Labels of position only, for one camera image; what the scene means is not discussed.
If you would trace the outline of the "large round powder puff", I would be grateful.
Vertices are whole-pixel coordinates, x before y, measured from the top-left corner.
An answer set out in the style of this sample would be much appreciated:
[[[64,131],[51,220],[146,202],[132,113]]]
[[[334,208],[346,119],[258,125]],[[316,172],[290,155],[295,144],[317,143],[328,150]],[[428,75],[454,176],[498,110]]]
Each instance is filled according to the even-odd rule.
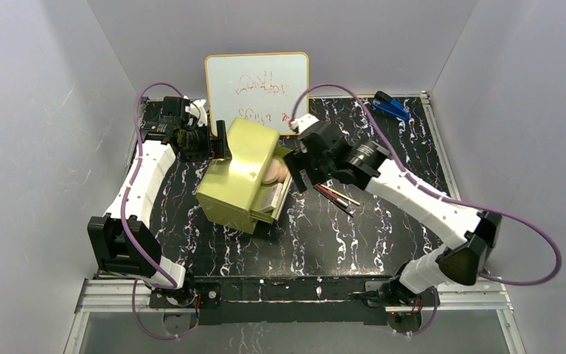
[[[280,159],[272,159],[265,172],[262,183],[264,185],[284,183],[290,172],[287,165]]]

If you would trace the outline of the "green metal drawer chest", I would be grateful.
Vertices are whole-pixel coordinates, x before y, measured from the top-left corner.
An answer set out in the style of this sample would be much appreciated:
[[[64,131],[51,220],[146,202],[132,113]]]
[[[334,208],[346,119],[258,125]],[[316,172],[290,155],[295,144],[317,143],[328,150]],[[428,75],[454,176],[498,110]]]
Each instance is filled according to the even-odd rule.
[[[272,159],[290,150],[279,146],[280,134],[274,129],[237,117],[226,129],[231,160],[214,160],[196,189],[195,196],[207,220],[230,229],[252,234],[258,222],[272,224],[282,213],[291,177],[283,184],[277,207],[260,212],[266,189],[262,183]]]

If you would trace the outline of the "red lip pencil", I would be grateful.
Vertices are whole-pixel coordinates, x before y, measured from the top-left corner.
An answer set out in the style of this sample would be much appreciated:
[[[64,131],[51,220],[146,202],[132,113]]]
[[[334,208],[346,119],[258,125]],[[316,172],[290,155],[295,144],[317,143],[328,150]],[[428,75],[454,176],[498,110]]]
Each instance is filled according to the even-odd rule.
[[[335,193],[329,191],[326,187],[322,187],[320,184],[315,184],[314,187],[320,191],[323,192],[327,197],[331,198],[333,201],[339,203],[341,206],[347,208],[349,206],[349,203],[341,198],[340,196],[336,195]]]

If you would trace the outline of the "white makeup packet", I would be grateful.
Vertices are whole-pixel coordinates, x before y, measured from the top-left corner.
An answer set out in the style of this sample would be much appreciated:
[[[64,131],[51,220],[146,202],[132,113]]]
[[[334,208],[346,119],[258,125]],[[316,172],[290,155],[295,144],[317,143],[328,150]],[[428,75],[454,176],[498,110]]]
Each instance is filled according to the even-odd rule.
[[[269,186],[263,196],[262,203],[260,204],[260,212],[271,212],[273,211],[279,202],[280,196],[283,190],[283,184],[278,183]]]

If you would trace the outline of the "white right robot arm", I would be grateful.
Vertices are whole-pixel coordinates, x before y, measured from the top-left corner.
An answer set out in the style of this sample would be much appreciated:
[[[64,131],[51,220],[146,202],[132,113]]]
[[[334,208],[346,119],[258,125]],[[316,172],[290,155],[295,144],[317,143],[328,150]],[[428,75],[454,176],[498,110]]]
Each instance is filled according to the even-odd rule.
[[[445,282],[474,285],[489,256],[501,216],[450,204],[439,191],[409,172],[373,141],[350,145],[340,128],[307,114],[290,123],[299,146],[284,156],[299,192],[311,184],[336,179],[352,184],[398,207],[426,226],[441,246],[404,264],[378,290],[381,299],[408,302]]]

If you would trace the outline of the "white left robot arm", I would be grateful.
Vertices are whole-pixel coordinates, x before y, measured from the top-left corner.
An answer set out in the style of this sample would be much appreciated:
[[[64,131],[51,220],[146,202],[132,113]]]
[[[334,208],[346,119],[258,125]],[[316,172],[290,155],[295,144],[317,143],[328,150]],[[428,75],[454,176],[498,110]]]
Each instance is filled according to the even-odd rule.
[[[101,271],[142,280],[155,288],[175,291],[184,286],[186,269],[162,254],[150,231],[150,216],[158,191],[176,160],[230,160],[226,124],[207,123],[206,100],[165,97],[154,122],[136,135],[132,164],[118,195],[103,215],[93,216],[88,236]]]

